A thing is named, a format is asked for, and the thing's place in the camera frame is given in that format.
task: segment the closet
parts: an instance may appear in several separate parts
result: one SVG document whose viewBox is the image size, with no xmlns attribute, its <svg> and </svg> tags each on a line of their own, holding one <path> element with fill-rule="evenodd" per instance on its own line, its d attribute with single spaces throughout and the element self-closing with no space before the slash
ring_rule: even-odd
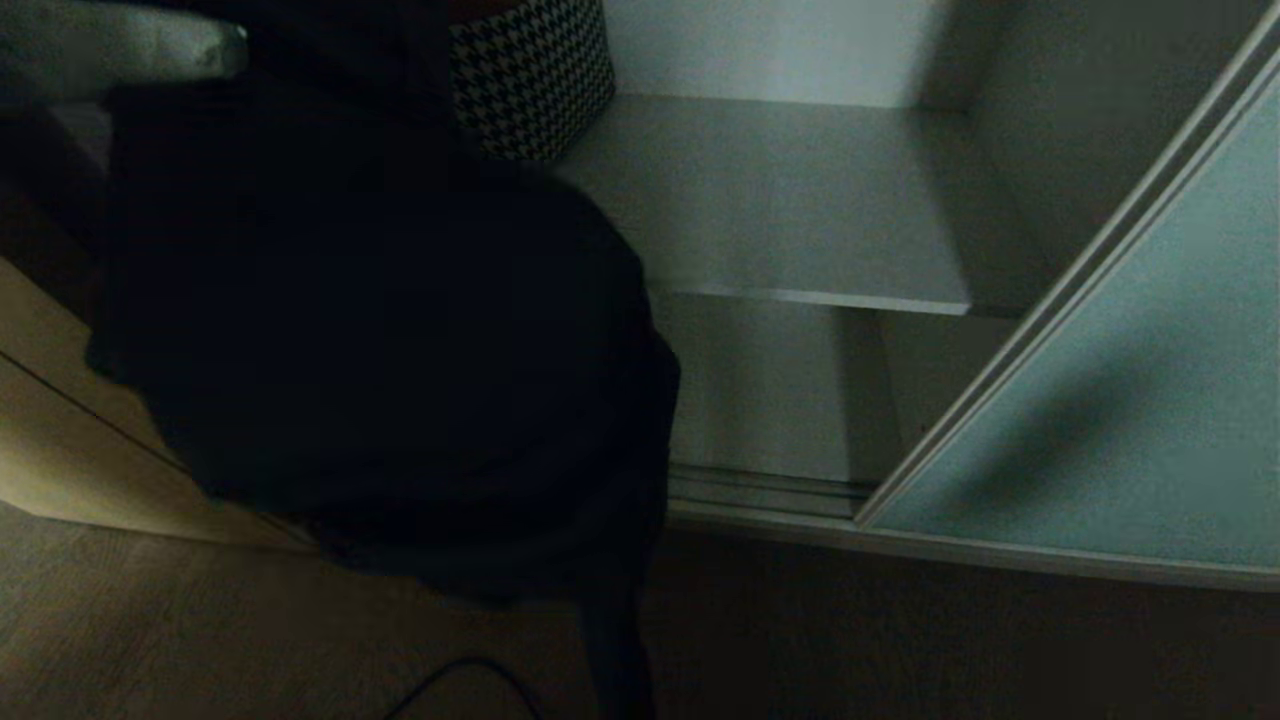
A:
<svg viewBox="0 0 1280 720">
<path fill-rule="evenodd" d="M 677 524 L 1280 589 L 1280 6 L 604 5 L 556 172 L 682 360 Z"/>
<path fill-rule="evenodd" d="M 684 360 L 673 507 L 846 546 L 1102 277 L 1272 23 L 1263 0 L 605 8 L 620 96 L 559 172 L 645 259 Z"/>
</svg>

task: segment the black garment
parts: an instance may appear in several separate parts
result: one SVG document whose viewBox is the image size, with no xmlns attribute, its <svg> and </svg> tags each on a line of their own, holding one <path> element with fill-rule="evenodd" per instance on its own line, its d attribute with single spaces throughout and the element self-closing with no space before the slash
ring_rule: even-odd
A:
<svg viewBox="0 0 1280 720">
<path fill-rule="evenodd" d="M 244 76 L 113 97 L 91 364 L 209 495 L 365 570 L 554 575 L 604 541 L 639 568 L 678 384 L 640 261 L 581 193 L 472 159 L 364 5 L 212 4 Z"/>
</svg>

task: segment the black and white pattern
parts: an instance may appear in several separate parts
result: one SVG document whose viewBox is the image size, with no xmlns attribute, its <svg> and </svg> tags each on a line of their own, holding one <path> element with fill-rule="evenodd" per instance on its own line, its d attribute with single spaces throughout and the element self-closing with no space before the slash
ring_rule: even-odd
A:
<svg viewBox="0 0 1280 720">
<path fill-rule="evenodd" d="M 451 32 L 458 123 L 490 158 L 550 163 L 613 97 L 602 0 L 529 0 Z"/>
</svg>

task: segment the white shelf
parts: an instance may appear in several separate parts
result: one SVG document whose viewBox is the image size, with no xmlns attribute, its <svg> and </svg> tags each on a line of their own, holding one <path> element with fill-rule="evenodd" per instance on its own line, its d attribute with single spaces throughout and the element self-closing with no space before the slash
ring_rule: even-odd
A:
<svg viewBox="0 0 1280 720">
<path fill-rule="evenodd" d="M 873 313 L 677 295 L 654 319 L 684 369 L 673 462 L 849 483 L 901 460 Z"/>
<path fill-rule="evenodd" d="M 559 173 L 655 290 L 1016 316 L 1047 287 L 960 114 L 622 95 Z"/>
</svg>

